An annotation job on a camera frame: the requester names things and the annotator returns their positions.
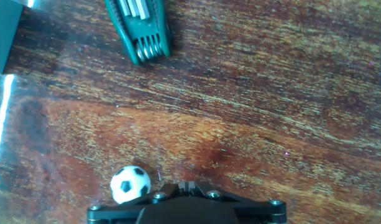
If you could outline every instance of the white ball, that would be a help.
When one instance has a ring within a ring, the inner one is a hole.
[[[137,166],[121,168],[110,181],[113,199],[119,204],[149,193],[151,185],[149,175]]]

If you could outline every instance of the bolt head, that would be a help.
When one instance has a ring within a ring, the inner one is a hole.
[[[219,198],[222,196],[222,193],[218,190],[210,190],[209,192],[207,192],[207,195],[209,198]]]
[[[102,206],[103,206],[103,205],[101,205],[101,204],[96,204],[96,205],[91,206],[91,207],[90,207],[90,210],[93,210],[93,211],[95,211],[95,210],[99,210],[99,209],[102,208]]]
[[[270,199],[268,202],[271,203],[272,205],[281,205],[283,203],[281,200],[277,200],[277,199]]]
[[[167,197],[167,194],[165,192],[156,192],[153,197],[155,199],[163,199]]]

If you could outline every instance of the wood grain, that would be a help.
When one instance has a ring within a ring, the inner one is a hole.
[[[84,222],[129,164],[381,223],[381,1],[167,1],[173,56],[142,67],[102,1],[41,6],[6,68],[1,223]]]

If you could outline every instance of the black metal bracket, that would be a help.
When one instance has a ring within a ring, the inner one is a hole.
[[[180,182],[114,207],[92,206],[87,219],[89,224],[283,224],[287,206],[280,200],[255,202],[207,183]]]

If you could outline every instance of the wooden table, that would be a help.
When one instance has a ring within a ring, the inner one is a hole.
[[[289,223],[381,223],[381,0],[166,6],[173,56],[142,67],[102,1],[24,10],[0,223],[84,223],[131,164],[154,189],[207,180],[282,199]]]

